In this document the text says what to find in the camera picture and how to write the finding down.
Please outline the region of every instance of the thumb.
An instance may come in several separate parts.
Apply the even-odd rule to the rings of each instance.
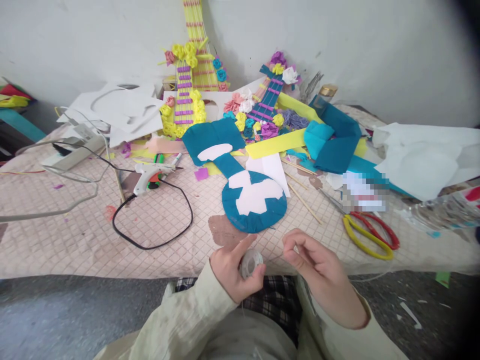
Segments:
[[[253,270],[251,276],[245,280],[243,289],[248,293],[248,296],[256,293],[264,287],[264,275],[266,270],[267,265],[259,264],[255,270]]]
[[[288,250],[283,253],[285,260],[292,265],[298,273],[306,280],[307,283],[314,281],[318,277],[318,272],[307,263],[299,254],[294,250]]]

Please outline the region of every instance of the white wall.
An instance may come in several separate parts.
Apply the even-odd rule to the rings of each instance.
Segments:
[[[387,123],[480,123],[473,46],[440,1],[203,0],[203,14],[232,88],[284,50],[304,78],[321,70],[338,84],[336,101]],[[0,24],[0,73],[42,102],[34,122],[48,130],[52,106],[80,92],[160,82],[172,71],[156,66],[161,48],[187,40],[172,0],[2,1]]]

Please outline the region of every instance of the hand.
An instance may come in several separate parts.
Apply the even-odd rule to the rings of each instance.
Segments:
[[[368,324],[369,316],[333,251],[294,229],[283,237],[283,256],[305,279],[313,298],[333,321],[347,329]]]
[[[237,304],[264,287],[265,264],[258,265],[246,280],[239,272],[240,260],[256,238],[255,234],[248,235],[235,248],[219,248],[210,257],[210,266],[216,279]]]

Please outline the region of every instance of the yellow scissors handle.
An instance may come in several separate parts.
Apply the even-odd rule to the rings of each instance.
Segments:
[[[391,248],[388,247],[386,243],[381,241],[379,238],[376,236],[372,235],[370,232],[366,231],[364,228],[361,226],[357,225],[350,215],[345,215],[343,217],[343,225],[345,225],[345,230],[350,239],[357,245],[363,252],[367,253],[368,255],[380,259],[380,260],[392,260],[394,258],[394,252],[392,251]],[[352,227],[357,230],[360,234],[363,236],[369,238],[372,240],[375,244],[377,244],[379,247],[381,247],[385,252],[386,255],[381,255],[379,253],[376,253],[375,251],[370,250],[368,247],[366,247],[355,235]]]

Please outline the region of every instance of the blue paper flower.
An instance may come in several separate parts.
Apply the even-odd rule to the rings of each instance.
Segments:
[[[253,127],[254,124],[255,124],[255,120],[253,120],[253,119],[250,118],[250,117],[245,121],[245,126],[246,126],[247,128]]]
[[[213,67],[217,70],[222,67],[222,62],[220,61],[220,59],[213,60]]]
[[[227,80],[227,73],[223,69],[217,70],[216,78],[219,82],[224,82],[225,80]]]
[[[224,113],[223,113],[223,118],[232,118],[232,119],[237,120],[237,119],[235,118],[235,114],[234,114],[233,111],[224,112]]]
[[[243,130],[243,136],[246,137],[247,139],[250,139],[254,134],[254,131],[252,130],[251,127],[246,127],[245,130]]]

